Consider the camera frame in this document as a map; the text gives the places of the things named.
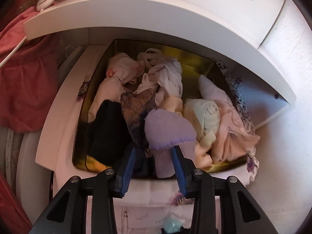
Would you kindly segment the clear plastic paper sleeve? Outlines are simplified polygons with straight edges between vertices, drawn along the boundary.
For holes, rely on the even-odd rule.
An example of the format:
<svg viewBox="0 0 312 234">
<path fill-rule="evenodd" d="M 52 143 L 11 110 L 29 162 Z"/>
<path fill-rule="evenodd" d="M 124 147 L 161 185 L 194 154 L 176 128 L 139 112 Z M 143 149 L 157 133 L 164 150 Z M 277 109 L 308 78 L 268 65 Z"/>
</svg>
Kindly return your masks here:
<svg viewBox="0 0 312 234">
<path fill-rule="evenodd" d="M 115 206 L 115 220 L 118 233 L 160 233 L 170 215 L 176 215 L 190 228 L 192 204 L 166 207 Z"/>
</svg>

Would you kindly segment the black fabric garment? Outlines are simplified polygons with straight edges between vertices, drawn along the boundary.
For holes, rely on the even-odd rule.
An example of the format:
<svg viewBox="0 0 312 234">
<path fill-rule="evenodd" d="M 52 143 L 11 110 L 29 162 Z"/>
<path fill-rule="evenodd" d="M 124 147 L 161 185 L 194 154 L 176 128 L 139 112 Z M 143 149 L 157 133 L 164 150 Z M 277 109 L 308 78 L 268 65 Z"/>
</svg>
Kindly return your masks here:
<svg viewBox="0 0 312 234">
<path fill-rule="evenodd" d="M 145 154 L 146 137 L 140 121 L 128 125 L 118 102 L 108 99 L 100 105 L 87 134 L 88 155 L 105 166 L 120 166 L 123 157 L 133 148 L 136 151 L 135 169 L 145 172 L 148 158 Z"/>
</svg>

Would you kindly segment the teal cloth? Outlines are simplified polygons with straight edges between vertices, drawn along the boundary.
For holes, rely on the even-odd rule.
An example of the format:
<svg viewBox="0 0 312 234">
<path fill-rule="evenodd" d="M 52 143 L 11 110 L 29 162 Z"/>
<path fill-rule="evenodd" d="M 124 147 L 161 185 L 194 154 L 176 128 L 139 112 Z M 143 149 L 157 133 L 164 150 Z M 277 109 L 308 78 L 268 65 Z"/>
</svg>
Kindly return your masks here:
<svg viewBox="0 0 312 234">
<path fill-rule="evenodd" d="M 170 214 L 164 222 L 161 233 L 177 233 L 183 229 L 183 225 L 186 222 L 185 219 L 177 216 L 176 214 Z"/>
</svg>

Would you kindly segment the white lace garment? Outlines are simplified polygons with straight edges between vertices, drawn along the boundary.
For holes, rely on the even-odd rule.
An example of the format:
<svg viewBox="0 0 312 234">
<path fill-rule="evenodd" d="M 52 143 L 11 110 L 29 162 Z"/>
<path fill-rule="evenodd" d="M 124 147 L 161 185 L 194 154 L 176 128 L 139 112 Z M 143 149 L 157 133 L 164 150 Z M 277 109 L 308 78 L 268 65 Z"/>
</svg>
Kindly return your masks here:
<svg viewBox="0 0 312 234">
<path fill-rule="evenodd" d="M 148 72 L 142 76 L 142 82 L 135 90 L 139 94 L 149 88 L 155 91 L 155 103 L 160 105 L 168 97 L 182 97 L 182 67 L 177 58 L 165 56 L 160 50 L 149 48 L 137 56 L 140 64 Z"/>
</svg>

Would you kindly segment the gold metal tin box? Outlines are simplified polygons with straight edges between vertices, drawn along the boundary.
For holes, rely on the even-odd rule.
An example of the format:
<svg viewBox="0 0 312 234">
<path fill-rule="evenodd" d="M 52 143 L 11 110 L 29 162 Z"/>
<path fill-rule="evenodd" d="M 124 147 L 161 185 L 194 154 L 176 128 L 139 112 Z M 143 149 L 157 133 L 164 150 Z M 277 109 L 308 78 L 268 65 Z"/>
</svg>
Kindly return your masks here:
<svg viewBox="0 0 312 234">
<path fill-rule="evenodd" d="M 159 43 L 129 39 L 114 39 L 98 62 L 98 65 L 91 76 L 90 83 L 86 89 L 82 102 L 72 156 L 72 163 L 76 168 L 84 171 L 91 171 L 91 164 L 87 161 L 86 138 L 89 129 L 88 111 L 100 83 L 102 83 L 106 77 L 105 74 L 109 59 L 119 53 L 128 54 L 132 59 L 135 59 L 140 52 L 144 52 L 148 48 L 158 49 L 164 55 L 177 58 L 180 62 L 182 66 L 183 101 L 190 98 L 201 97 L 198 90 L 198 79 L 199 76 L 203 74 L 218 88 L 224 90 L 232 103 L 235 103 L 234 95 L 230 90 L 229 84 L 226 82 L 226 79 L 216 62 L 212 61 L 212 59 L 167 45 L 161 45 Z"/>
</svg>

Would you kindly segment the light pink satin garment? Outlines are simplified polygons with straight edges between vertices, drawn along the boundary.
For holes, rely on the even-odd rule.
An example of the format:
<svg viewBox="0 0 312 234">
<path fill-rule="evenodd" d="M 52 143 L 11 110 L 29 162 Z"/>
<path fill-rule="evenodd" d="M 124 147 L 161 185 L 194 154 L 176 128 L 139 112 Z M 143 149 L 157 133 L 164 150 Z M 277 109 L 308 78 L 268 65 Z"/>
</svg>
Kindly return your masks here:
<svg viewBox="0 0 312 234">
<path fill-rule="evenodd" d="M 213 100 L 220 114 L 219 130 L 216 141 L 208 150 L 199 144 L 195 148 L 195 164 L 198 168 L 211 168 L 214 164 L 231 162 L 247 154 L 258 143 L 258 135 L 249 134 L 244 128 L 238 111 L 224 90 L 218 88 L 207 77 L 201 75 L 198 80 L 202 99 Z"/>
</svg>

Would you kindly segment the pale pink knotted cloth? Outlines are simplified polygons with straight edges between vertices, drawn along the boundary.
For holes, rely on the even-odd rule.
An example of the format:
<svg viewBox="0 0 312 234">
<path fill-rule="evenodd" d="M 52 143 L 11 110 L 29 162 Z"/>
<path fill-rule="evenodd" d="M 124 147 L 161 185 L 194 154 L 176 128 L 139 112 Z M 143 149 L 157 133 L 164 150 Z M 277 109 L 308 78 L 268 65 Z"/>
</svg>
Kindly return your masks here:
<svg viewBox="0 0 312 234">
<path fill-rule="evenodd" d="M 137 78 L 143 75 L 145 65 L 135 61 L 125 53 L 119 53 L 109 60 L 106 78 L 99 85 L 94 100 L 88 111 L 88 122 L 95 120 L 97 111 L 104 100 L 120 102 L 121 94 L 125 93 L 126 83 L 135 84 Z"/>
</svg>

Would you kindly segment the red fabric curtain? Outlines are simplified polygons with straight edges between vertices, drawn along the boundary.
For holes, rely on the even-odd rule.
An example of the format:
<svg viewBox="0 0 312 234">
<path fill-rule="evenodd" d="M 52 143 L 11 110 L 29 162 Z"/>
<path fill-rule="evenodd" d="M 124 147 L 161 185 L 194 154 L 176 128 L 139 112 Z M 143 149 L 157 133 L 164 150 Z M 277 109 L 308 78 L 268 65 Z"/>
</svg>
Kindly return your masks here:
<svg viewBox="0 0 312 234">
<path fill-rule="evenodd" d="M 15 0 L 14 8 L 26 0 Z M 25 37 L 23 24 L 36 16 L 36 1 L 8 22 L 1 17 L 1 62 Z M 1 67 L 1 127 L 28 133 L 43 127 L 57 94 L 58 34 L 27 40 Z M 32 224 L 3 174 L 1 159 L 1 233 L 29 233 Z"/>
</svg>

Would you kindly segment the cream knitted sock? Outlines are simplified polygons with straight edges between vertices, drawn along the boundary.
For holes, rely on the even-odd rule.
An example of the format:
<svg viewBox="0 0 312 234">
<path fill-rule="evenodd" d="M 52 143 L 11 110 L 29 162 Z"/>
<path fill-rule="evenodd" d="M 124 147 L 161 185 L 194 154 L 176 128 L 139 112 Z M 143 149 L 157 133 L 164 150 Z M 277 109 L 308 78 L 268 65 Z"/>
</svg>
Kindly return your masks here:
<svg viewBox="0 0 312 234">
<path fill-rule="evenodd" d="M 216 141 L 216 134 L 220 125 L 217 104 L 213 100 L 187 99 L 183 109 L 183 117 L 192 124 L 199 144 L 209 150 Z"/>
</svg>

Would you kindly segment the brown mesh stocking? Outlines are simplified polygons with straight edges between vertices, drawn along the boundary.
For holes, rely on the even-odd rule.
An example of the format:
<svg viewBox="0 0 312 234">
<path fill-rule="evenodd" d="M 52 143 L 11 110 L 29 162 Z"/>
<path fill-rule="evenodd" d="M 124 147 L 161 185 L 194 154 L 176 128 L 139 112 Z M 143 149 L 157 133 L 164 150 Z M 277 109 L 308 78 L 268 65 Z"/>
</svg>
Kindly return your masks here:
<svg viewBox="0 0 312 234">
<path fill-rule="evenodd" d="M 133 92 L 121 94 L 121 107 L 135 147 L 146 150 L 148 142 L 144 132 L 145 119 L 150 111 L 157 108 L 154 89 L 148 88 L 138 94 Z"/>
</svg>

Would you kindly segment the lavender purple sock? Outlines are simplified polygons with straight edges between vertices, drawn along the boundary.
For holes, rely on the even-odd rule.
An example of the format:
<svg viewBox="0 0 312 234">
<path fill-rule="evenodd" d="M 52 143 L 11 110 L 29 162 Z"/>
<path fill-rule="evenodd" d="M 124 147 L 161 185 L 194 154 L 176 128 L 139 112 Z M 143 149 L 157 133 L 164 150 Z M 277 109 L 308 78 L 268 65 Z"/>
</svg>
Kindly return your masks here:
<svg viewBox="0 0 312 234">
<path fill-rule="evenodd" d="M 154 109 L 145 119 L 144 132 L 155 162 L 157 178 L 175 174 L 171 149 L 179 146 L 185 158 L 195 159 L 196 132 L 182 116 L 164 109 Z"/>
</svg>

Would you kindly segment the white rod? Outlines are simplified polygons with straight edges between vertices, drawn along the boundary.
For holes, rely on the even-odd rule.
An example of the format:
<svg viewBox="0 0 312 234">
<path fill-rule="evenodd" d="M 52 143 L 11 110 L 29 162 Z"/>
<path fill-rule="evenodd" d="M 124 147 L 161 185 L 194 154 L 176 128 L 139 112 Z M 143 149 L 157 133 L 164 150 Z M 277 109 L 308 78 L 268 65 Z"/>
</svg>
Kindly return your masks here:
<svg viewBox="0 0 312 234">
<path fill-rule="evenodd" d="M 23 37 L 23 39 L 18 43 L 18 45 L 1 61 L 0 68 L 2 68 L 5 63 L 18 51 L 18 49 L 24 44 L 27 40 L 27 37 Z"/>
</svg>

